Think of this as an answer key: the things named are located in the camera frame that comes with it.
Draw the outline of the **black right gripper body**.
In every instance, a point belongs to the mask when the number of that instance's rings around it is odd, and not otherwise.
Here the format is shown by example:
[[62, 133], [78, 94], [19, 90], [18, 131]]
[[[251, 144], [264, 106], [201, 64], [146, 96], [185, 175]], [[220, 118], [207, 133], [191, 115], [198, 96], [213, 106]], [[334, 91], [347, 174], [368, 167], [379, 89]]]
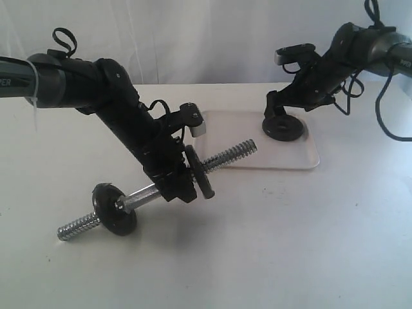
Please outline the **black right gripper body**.
[[325, 54], [301, 69], [292, 83], [279, 92], [282, 106], [311, 111], [335, 103], [335, 94], [350, 75], [350, 66]]

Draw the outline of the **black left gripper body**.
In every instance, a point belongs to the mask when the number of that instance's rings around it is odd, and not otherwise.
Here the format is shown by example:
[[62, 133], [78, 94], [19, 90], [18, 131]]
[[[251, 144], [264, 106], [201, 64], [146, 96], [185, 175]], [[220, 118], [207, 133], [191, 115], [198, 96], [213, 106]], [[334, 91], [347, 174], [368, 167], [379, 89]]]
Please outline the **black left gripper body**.
[[165, 125], [129, 127], [128, 150], [161, 193], [193, 192], [193, 181], [183, 158], [184, 144]]

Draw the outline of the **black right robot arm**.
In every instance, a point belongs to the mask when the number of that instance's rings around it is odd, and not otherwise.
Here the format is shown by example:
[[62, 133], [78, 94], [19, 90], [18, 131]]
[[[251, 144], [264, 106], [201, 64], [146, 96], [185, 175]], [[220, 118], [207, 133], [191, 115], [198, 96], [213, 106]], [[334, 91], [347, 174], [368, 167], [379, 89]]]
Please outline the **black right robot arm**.
[[276, 50], [275, 62], [279, 66], [296, 63], [299, 70], [287, 87], [267, 93], [265, 118], [284, 115], [286, 107], [309, 112], [333, 104], [341, 84], [358, 71], [410, 77], [411, 39], [394, 26], [362, 28], [346, 23], [324, 55], [313, 44], [304, 43]]

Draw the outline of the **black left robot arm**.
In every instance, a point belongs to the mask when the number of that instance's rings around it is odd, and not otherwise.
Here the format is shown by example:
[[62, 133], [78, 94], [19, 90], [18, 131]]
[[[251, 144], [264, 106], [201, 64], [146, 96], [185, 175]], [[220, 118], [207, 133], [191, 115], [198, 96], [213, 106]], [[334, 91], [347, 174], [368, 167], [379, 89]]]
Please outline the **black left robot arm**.
[[1, 96], [24, 97], [37, 108], [74, 108], [95, 114], [140, 162], [165, 200], [189, 203], [197, 194], [173, 133], [203, 127], [193, 103], [171, 112], [164, 100], [140, 101], [125, 69], [113, 59], [95, 62], [36, 54], [27, 61], [1, 57]]

